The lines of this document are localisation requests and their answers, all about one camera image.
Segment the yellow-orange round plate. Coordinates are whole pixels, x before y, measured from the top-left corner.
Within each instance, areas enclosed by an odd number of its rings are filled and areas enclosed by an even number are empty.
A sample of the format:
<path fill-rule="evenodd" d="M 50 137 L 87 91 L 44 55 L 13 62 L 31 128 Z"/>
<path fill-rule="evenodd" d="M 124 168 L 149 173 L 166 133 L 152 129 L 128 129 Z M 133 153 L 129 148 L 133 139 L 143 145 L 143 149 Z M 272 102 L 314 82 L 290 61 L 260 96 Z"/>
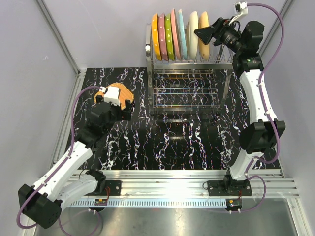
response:
<path fill-rule="evenodd" d="M 209 18 L 207 11 L 201 13 L 199 20 L 198 20 L 199 28 L 206 28 L 209 26 Z M 205 33 L 202 33 L 202 39 L 198 40 L 198 47 L 200 52 L 200 57 L 202 60 L 208 60 L 210 56 L 210 45 L 205 44 L 204 40 L 207 40 L 207 36 Z"/>

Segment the cream white round plate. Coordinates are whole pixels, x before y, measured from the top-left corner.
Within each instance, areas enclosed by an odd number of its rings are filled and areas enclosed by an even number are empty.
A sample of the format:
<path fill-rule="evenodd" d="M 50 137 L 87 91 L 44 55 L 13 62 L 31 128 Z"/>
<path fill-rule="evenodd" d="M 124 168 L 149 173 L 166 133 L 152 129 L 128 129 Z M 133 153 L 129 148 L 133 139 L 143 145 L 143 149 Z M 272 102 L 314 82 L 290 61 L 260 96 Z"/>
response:
<path fill-rule="evenodd" d="M 198 36 L 194 33 L 196 29 L 198 29 L 198 14 L 197 11 L 193 11 L 187 24 L 188 54 L 189 59 L 193 61 L 195 61 L 198 51 Z"/>

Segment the beige blue leaf plate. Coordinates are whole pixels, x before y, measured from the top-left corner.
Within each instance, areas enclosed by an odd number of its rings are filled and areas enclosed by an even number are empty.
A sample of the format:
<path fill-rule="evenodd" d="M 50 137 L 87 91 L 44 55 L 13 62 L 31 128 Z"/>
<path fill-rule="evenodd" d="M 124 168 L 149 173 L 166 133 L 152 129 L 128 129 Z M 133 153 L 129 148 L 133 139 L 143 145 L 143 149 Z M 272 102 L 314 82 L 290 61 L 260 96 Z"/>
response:
<path fill-rule="evenodd" d="M 188 60 L 188 51 L 187 51 L 187 42 L 186 42 L 186 34 L 185 34 L 185 24 L 182 10 L 178 11 L 178 22 L 179 22 L 179 30 L 180 30 L 180 43 L 182 48 L 182 59 Z"/>

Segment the beige pink leaf plate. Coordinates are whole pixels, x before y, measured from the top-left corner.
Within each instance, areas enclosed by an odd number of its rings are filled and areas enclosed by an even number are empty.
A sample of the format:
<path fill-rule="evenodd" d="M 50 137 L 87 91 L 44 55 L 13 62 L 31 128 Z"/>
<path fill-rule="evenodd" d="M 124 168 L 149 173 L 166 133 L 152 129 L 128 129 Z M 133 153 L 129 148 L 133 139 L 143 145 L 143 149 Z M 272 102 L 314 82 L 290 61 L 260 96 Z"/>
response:
<path fill-rule="evenodd" d="M 171 10 L 171 27 L 172 27 L 172 35 L 173 35 L 173 43 L 174 43 L 176 59 L 182 60 L 177 18 L 176 18 L 176 12 L 174 8 Z"/>

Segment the yellow-green dotted scalloped plate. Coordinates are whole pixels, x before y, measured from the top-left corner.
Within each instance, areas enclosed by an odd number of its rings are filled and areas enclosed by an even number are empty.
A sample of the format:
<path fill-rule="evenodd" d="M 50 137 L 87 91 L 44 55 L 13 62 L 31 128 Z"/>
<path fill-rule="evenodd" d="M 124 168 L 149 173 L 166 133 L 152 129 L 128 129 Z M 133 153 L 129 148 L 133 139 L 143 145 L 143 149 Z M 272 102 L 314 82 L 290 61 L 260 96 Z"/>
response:
<path fill-rule="evenodd" d="M 167 47 L 168 59 L 175 60 L 175 50 L 172 36 L 171 14 L 165 15 L 165 42 Z"/>

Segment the pink dotted scalloped plate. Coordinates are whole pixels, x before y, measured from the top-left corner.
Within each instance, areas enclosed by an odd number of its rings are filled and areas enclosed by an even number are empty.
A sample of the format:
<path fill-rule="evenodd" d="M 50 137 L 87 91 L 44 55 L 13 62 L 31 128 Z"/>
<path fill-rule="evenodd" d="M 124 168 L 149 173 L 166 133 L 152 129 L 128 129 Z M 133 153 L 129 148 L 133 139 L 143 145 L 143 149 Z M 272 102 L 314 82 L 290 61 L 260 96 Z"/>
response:
<path fill-rule="evenodd" d="M 159 46 L 162 60 L 168 61 L 168 53 L 165 37 L 165 14 L 162 13 L 158 16 L 158 36 Z"/>

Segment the orange dotted scalloped plate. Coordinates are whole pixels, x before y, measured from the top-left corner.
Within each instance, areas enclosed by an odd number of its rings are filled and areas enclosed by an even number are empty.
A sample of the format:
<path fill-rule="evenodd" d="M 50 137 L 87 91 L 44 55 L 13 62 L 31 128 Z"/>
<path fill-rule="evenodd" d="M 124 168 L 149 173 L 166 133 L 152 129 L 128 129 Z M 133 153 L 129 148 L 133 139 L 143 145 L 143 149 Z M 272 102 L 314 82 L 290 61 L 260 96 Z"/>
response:
<path fill-rule="evenodd" d="M 159 45 L 159 34 L 158 34 L 158 14 L 155 13 L 151 19 L 151 34 L 152 34 L 152 42 L 153 49 L 156 56 L 156 59 L 162 60 L 160 45 Z"/>

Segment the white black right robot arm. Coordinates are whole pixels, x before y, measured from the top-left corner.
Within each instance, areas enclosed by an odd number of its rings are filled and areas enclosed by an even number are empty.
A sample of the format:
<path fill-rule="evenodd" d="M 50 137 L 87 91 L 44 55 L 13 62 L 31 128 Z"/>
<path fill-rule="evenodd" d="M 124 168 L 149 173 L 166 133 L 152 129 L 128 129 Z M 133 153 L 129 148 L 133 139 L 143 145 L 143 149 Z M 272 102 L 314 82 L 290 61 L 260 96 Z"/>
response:
<path fill-rule="evenodd" d="M 223 180 L 207 181 L 209 196 L 252 195 L 249 171 L 256 161 L 263 161 L 267 150 L 280 146 L 286 128 L 274 113 L 264 84 L 265 67 L 258 53 L 263 32 L 264 25 L 258 21 L 250 21 L 243 31 L 238 31 L 230 19 L 223 18 L 194 31 L 203 44 L 214 38 L 214 45 L 223 44 L 234 53 L 233 71 L 244 89 L 250 112 L 250 123 L 239 136 L 238 157 Z"/>

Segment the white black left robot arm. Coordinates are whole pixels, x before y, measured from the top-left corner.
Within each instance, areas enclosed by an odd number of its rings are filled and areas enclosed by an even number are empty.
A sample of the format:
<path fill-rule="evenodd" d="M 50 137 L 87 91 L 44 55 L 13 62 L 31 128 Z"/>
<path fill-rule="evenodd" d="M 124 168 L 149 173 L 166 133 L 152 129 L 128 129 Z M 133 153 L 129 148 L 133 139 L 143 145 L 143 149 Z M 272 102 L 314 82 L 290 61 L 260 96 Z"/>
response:
<path fill-rule="evenodd" d="M 29 228 L 21 224 L 21 214 L 47 229 L 66 207 L 84 195 L 110 194 L 106 176 L 97 169 L 86 171 L 71 184 L 67 181 L 86 160 L 104 147 L 115 122 L 131 119 L 132 105 L 132 101 L 126 100 L 124 109 L 111 102 L 100 102 L 92 107 L 90 117 L 72 138 L 63 157 L 33 185 L 24 184 L 18 190 L 20 209 L 16 222 L 20 228 Z"/>

